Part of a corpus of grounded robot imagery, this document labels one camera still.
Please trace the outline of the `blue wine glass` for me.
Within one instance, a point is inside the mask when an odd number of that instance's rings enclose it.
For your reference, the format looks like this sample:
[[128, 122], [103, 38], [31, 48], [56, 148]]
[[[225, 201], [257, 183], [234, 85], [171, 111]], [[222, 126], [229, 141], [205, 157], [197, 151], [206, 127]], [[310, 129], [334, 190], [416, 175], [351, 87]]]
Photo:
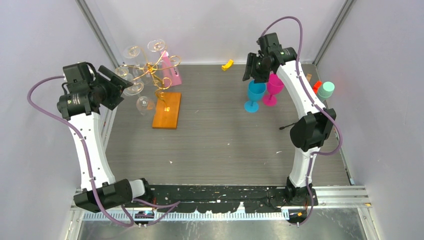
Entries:
[[258, 101], [262, 99], [267, 90], [265, 83], [255, 83], [251, 80], [247, 86], [248, 101], [244, 104], [244, 109], [248, 113], [256, 113], [259, 109]]

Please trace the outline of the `pink wine glass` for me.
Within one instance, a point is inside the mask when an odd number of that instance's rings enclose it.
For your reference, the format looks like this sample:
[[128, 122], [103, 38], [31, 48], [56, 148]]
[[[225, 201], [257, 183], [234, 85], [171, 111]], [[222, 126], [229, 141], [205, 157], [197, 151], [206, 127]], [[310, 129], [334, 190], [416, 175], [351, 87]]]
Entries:
[[267, 94], [262, 97], [262, 102], [268, 107], [273, 107], [278, 103], [276, 95], [278, 95], [284, 88], [283, 81], [274, 73], [269, 75], [268, 82], [266, 83]]

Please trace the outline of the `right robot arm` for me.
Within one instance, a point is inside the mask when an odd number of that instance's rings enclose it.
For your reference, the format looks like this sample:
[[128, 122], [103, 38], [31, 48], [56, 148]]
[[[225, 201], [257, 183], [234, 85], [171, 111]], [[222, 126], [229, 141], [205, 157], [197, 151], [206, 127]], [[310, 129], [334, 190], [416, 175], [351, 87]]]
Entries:
[[276, 74], [288, 91], [298, 116], [289, 132], [295, 154], [283, 192], [284, 200], [290, 205], [310, 204], [313, 166], [333, 129], [336, 112], [319, 100], [301, 71], [298, 52], [292, 47], [282, 47], [276, 33], [260, 36], [257, 44], [259, 51], [247, 55], [243, 80], [249, 84], [244, 109], [249, 113], [259, 109], [258, 101], [264, 101], [265, 93], [271, 91], [271, 74]]

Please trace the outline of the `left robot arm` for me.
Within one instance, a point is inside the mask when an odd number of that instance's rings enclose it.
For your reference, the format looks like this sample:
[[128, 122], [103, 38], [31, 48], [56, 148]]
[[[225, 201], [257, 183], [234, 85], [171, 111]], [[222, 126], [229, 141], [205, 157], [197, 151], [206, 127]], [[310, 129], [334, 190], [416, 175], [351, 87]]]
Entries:
[[82, 192], [74, 195], [75, 205], [99, 213], [134, 199], [141, 207], [148, 207], [154, 197], [147, 190], [147, 181], [116, 180], [100, 130], [100, 106], [114, 110], [124, 100], [124, 90], [134, 84], [103, 65], [95, 69], [86, 61], [62, 70], [68, 92], [59, 97], [57, 109], [73, 135], [81, 174]]

